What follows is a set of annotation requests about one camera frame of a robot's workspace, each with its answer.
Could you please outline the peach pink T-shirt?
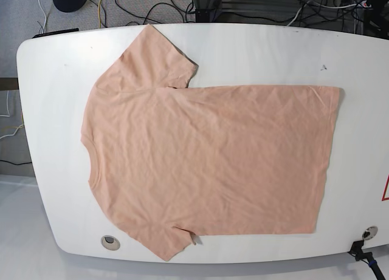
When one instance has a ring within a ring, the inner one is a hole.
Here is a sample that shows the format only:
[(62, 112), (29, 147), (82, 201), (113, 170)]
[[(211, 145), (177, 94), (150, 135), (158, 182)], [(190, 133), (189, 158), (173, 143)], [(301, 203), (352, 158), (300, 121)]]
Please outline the peach pink T-shirt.
[(313, 233), (340, 89), (190, 88), (197, 69), (148, 25), (94, 84), (81, 142), (105, 216), (163, 260), (193, 236)]

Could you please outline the black flat bar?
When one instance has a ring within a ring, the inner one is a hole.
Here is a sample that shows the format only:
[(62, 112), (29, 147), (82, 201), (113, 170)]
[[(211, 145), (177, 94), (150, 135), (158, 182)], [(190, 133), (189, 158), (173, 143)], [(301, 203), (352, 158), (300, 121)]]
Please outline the black flat bar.
[(54, 32), (39, 33), (39, 34), (34, 35), (32, 37), (32, 39), (42, 38), (42, 37), (46, 37), (46, 36), (60, 35), (60, 34), (65, 34), (65, 33), (73, 33), (73, 32), (79, 32), (79, 28), (58, 30), (58, 31), (54, 31)]

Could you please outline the black aluminium frame post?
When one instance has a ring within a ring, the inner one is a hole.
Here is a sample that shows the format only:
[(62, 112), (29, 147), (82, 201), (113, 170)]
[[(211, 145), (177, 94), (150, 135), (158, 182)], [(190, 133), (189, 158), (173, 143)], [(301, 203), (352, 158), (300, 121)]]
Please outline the black aluminium frame post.
[(195, 22), (211, 23), (220, 12), (222, 0), (192, 0), (194, 4)]

